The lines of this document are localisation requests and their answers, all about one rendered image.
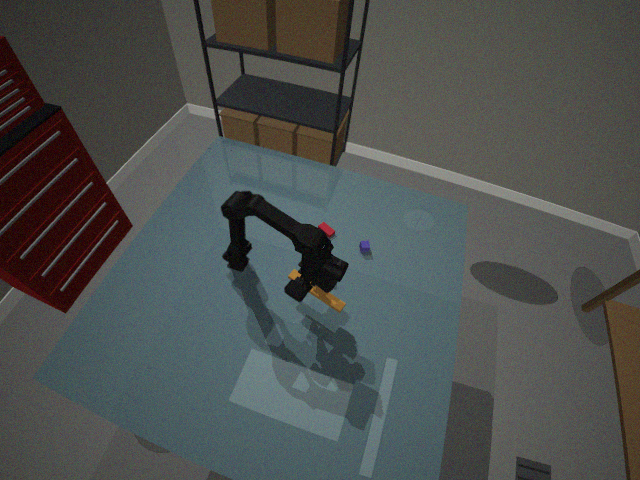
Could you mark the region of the orange bar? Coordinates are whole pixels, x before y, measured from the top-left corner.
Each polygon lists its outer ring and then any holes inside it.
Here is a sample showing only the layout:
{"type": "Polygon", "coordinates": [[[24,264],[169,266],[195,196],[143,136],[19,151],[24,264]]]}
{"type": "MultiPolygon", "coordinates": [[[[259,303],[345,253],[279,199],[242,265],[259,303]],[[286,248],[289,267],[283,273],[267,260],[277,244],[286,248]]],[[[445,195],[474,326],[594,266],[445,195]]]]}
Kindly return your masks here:
{"type": "MultiPolygon", "coordinates": [[[[288,275],[288,279],[295,280],[297,278],[297,276],[300,277],[301,274],[298,273],[298,271],[294,269],[288,275]]],[[[315,287],[313,286],[313,288],[310,290],[309,293],[312,294],[313,296],[315,296],[317,299],[319,299],[323,303],[325,303],[326,305],[328,305],[329,307],[335,309],[339,313],[344,308],[344,306],[346,306],[346,303],[344,303],[343,301],[341,301],[340,299],[338,299],[337,297],[335,297],[331,293],[325,293],[322,289],[320,289],[316,285],[315,285],[315,287]]]]}

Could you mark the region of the red block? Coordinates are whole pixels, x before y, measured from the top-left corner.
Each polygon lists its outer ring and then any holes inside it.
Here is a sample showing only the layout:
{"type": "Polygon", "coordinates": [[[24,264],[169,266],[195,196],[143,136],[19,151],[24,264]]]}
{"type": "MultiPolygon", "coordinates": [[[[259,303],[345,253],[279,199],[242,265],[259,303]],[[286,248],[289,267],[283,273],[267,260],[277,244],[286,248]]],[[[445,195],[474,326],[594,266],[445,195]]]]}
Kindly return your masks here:
{"type": "Polygon", "coordinates": [[[325,234],[330,238],[335,234],[335,230],[333,230],[330,226],[328,226],[325,222],[321,223],[318,226],[319,229],[323,230],[325,234]]]}

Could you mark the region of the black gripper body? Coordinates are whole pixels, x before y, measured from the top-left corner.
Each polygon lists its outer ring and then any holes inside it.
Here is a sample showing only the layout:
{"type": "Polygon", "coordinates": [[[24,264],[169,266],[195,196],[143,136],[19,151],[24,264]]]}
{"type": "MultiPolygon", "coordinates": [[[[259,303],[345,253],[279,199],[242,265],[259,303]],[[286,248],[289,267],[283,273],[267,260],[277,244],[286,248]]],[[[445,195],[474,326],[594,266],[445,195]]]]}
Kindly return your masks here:
{"type": "Polygon", "coordinates": [[[298,273],[301,274],[301,276],[299,277],[298,283],[294,280],[291,280],[284,288],[284,291],[285,291],[285,294],[287,294],[288,296],[290,296],[291,298],[293,298],[295,301],[299,303],[299,302],[302,302],[302,300],[306,297],[308,293],[307,290],[311,285],[310,282],[313,280],[314,276],[319,274],[320,268],[317,268],[315,270],[308,270],[303,267],[301,261],[298,264],[298,266],[301,267],[298,270],[298,273]]]}

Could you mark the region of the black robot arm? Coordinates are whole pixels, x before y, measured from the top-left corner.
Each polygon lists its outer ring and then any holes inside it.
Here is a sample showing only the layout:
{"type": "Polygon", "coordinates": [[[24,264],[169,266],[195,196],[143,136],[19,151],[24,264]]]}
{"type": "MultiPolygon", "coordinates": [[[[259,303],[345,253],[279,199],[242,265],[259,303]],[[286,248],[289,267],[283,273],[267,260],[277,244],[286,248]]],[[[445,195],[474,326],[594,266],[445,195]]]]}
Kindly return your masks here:
{"type": "Polygon", "coordinates": [[[247,255],[252,247],[250,241],[246,240],[245,217],[256,216],[292,241],[295,251],[302,254],[304,268],[320,268],[319,274],[311,282],[312,286],[316,285],[329,293],[342,280],[349,264],[331,255],[334,246],[323,230],[311,224],[299,223],[265,201],[261,194],[250,191],[235,191],[221,209],[229,221],[231,240],[222,255],[223,260],[228,262],[227,268],[243,272],[247,267],[250,260],[247,255]]]}

